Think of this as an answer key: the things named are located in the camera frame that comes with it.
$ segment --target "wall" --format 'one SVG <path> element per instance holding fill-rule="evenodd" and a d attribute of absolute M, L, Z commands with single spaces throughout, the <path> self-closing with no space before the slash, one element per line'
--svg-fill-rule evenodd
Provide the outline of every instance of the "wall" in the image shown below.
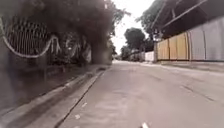
<path fill-rule="evenodd" d="M 158 61 L 224 61 L 223 35 L 224 18 L 215 19 L 159 42 Z"/>
<path fill-rule="evenodd" d="M 146 62 L 153 62 L 154 61 L 154 52 L 145 53 L 145 61 Z"/>

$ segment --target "overcast sky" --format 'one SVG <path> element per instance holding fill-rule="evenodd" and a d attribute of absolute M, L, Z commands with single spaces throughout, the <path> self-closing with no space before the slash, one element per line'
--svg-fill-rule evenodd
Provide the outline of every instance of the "overcast sky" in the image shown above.
<path fill-rule="evenodd" d="M 119 9 L 126 9 L 130 12 L 131 16 L 125 16 L 121 23 L 116 28 L 116 36 L 112 38 L 114 45 L 116 46 L 116 51 L 120 54 L 120 49 L 125 45 L 124 33 L 126 29 L 131 27 L 141 28 L 141 23 L 135 22 L 135 19 L 140 17 L 142 13 L 148 9 L 154 0 L 112 0 Z"/>

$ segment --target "curb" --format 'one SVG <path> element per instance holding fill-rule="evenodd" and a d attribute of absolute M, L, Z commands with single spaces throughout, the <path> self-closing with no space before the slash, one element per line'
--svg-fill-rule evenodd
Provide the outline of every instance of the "curb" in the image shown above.
<path fill-rule="evenodd" d="M 0 128 L 55 127 L 67 117 L 101 74 L 97 70 L 89 72 L 16 108 L 0 118 Z"/>

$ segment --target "road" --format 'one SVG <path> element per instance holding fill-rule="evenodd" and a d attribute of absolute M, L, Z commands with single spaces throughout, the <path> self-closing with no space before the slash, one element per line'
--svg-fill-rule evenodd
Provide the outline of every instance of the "road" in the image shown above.
<path fill-rule="evenodd" d="M 115 62 L 59 128 L 223 128 L 224 74 Z"/>

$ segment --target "concrete wall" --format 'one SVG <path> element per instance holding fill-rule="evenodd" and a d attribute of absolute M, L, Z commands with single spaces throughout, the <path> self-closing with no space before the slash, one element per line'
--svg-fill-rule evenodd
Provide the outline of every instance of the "concrete wall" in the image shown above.
<path fill-rule="evenodd" d="M 145 61 L 146 62 L 153 62 L 154 61 L 154 52 L 145 53 Z"/>

